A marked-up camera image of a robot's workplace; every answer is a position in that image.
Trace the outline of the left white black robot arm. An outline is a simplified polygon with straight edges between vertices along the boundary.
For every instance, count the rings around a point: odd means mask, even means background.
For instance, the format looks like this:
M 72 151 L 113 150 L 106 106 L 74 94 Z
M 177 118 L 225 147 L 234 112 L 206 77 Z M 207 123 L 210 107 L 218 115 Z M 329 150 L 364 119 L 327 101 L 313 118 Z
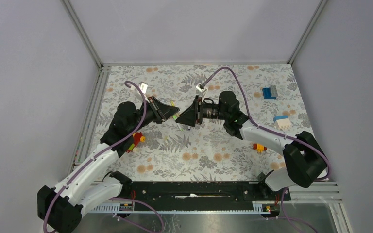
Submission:
M 161 124 L 179 112 L 179 108 L 149 97 L 137 108 L 132 102 L 117 107 L 108 130 L 94 151 L 68 176 L 53 187 L 43 186 L 37 193 L 37 215 L 44 221 L 43 230 L 70 233 L 94 207 L 117 197 L 128 198 L 131 187 L 116 178 L 90 188 L 95 178 L 127 152 L 134 134 L 150 123 Z

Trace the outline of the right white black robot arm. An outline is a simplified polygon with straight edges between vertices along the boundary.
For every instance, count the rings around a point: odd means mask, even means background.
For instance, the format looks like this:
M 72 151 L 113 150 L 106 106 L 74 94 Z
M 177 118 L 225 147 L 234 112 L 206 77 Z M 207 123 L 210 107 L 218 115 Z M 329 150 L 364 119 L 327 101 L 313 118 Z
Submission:
M 284 157 L 285 167 L 268 173 L 263 179 L 259 187 L 263 199 L 271 200 L 279 190 L 293 185 L 308 188 L 328 168 L 328 160 L 311 133 L 290 135 L 253 123 L 250 116 L 240 110 L 240 102 L 231 91 L 221 92 L 218 103 L 196 96 L 176 123 L 195 127 L 204 119 L 223 120 L 230 136 L 259 143 Z

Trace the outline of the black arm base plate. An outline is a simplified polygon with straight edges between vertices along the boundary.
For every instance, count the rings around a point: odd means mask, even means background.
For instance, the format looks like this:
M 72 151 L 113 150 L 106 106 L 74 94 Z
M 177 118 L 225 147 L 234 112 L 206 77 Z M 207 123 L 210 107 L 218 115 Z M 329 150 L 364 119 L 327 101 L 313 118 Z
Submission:
M 135 204 L 159 210 L 169 208 L 227 209 L 244 203 L 271 203 L 291 199 L 288 191 L 272 191 L 259 182 L 131 182 L 123 186 L 120 198 L 134 198 Z

